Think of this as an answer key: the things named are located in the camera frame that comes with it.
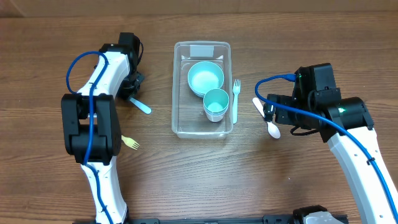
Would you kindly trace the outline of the pink plastic spoon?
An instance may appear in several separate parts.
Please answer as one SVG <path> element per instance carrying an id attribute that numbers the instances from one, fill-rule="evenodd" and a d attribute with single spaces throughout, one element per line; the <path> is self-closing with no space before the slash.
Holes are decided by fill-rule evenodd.
<path id="1" fill-rule="evenodd" d="M 252 103 L 253 105 L 256 107 L 256 109 L 258 110 L 258 112 L 261 114 L 262 118 L 265 119 L 265 114 L 264 114 L 264 110 L 263 110 L 263 105 L 260 101 L 259 98 L 254 97 L 252 99 Z M 270 121 L 266 121 L 267 124 L 267 130 L 268 133 L 274 138 L 274 139 L 279 139 L 280 138 L 280 131 L 278 129 L 278 127 L 273 124 Z"/>

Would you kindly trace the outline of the light blue plastic fork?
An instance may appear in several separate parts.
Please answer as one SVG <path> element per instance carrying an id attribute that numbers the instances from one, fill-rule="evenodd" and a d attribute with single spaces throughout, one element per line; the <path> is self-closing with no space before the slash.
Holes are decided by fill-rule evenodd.
<path id="1" fill-rule="evenodd" d="M 133 103 L 136 107 L 138 107 L 145 114 L 151 114 L 152 113 L 152 110 L 147 105 L 143 104 L 142 102 L 138 101 L 137 99 L 130 98 L 129 101 L 131 103 Z"/>

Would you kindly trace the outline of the green plastic fork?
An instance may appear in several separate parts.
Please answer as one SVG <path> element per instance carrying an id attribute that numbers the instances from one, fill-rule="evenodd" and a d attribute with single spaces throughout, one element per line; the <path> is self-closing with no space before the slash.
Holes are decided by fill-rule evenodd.
<path id="1" fill-rule="evenodd" d="M 241 91 L 241 81 L 238 79 L 235 79 L 234 85 L 233 85 L 233 95 L 234 95 L 234 100 L 233 100 L 233 124 L 236 124 L 238 120 L 238 97 Z"/>

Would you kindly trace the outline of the green plastic cup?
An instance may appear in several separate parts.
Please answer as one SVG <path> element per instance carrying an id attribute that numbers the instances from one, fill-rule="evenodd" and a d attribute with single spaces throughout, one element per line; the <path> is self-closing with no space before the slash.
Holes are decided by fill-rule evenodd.
<path id="1" fill-rule="evenodd" d="M 223 113 L 228 109 L 229 95 L 223 89 L 212 89 L 204 95 L 203 105 L 209 113 Z"/>

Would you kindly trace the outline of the yellow plastic fork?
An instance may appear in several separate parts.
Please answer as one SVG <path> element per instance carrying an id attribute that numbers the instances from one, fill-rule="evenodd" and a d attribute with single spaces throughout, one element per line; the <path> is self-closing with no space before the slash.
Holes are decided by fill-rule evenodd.
<path id="1" fill-rule="evenodd" d="M 123 143 L 124 143 L 127 147 L 130 147 L 131 149 L 134 149 L 134 150 L 138 150 L 138 148 L 139 148 L 139 143 L 136 142 L 134 139 L 129 138 L 129 137 L 125 137 L 125 136 L 123 136 L 123 135 L 121 136 L 121 139 L 122 139 Z"/>

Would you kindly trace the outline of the green plastic bowl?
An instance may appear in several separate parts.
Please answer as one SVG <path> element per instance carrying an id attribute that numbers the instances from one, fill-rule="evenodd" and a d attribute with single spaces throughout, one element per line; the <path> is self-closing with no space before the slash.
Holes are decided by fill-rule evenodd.
<path id="1" fill-rule="evenodd" d="M 188 85 L 196 96 L 204 95 L 224 84 L 224 72 L 219 65 L 210 61 L 194 64 L 188 71 Z"/>

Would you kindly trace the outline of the pink plastic cup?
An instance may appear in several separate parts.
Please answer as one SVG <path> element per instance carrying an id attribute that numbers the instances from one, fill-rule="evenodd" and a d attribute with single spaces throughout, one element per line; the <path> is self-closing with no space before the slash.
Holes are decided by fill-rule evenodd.
<path id="1" fill-rule="evenodd" d="M 206 113 L 206 117 L 213 123 L 220 122 L 224 118 L 224 114 L 209 114 Z"/>

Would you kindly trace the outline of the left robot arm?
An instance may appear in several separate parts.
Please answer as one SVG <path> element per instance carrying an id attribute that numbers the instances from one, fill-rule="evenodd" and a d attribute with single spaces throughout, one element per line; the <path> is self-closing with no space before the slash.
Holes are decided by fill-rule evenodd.
<path id="1" fill-rule="evenodd" d="M 144 47 L 138 36 L 122 32 L 104 44 L 91 77 L 61 99 L 65 149 L 87 176 L 96 208 L 94 223 L 129 223 L 116 168 L 122 134 L 115 99 L 135 97 L 144 80 L 137 71 Z"/>

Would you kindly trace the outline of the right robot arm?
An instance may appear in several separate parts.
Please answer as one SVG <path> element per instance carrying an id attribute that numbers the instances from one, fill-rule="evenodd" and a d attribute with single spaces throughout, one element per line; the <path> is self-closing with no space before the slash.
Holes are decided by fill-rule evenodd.
<path id="1" fill-rule="evenodd" d="M 293 82 L 290 96 L 263 97 L 264 121 L 291 125 L 303 135 L 320 133 L 338 160 L 363 223 L 397 223 L 397 189 L 381 156 L 374 121 L 365 102 L 342 98 L 330 63 L 300 67 L 281 76 Z"/>

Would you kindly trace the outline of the clear plastic container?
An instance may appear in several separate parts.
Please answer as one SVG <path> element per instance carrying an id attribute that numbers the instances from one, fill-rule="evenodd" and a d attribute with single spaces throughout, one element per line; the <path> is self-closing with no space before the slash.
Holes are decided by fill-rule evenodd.
<path id="1" fill-rule="evenodd" d="M 188 85 L 188 71 L 196 63 L 210 61 L 224 72 L 223 89 L 229 95 L 228 109 L 223 113 L 209 113 L 204 109 L 203 98 L 196 96 Z M 224 114 L 217 123 L 211 122 L 209 114 Z M 179 138 L 220 139 L 233 130 L 233 78 L 231 46 L 227 42 L 198 40 L 183 41 L 174 47 L 174 70 L 172 85 L 172 131 Z"/>

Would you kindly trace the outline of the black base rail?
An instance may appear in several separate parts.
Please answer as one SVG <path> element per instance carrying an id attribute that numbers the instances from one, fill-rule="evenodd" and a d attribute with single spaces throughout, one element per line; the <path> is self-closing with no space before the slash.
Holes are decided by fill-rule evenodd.
<path id="1" fill-rule="evenodd" d="M 344 223 L 347 215 L 332 215 L 321 205 L 295 209 L 291 215 L 263 215 L 255 218 L 201 218 L 180 220 L 159 220 L 158 218 L 132 219 L 129 224 L 299 224 L 299 223 Z"/>

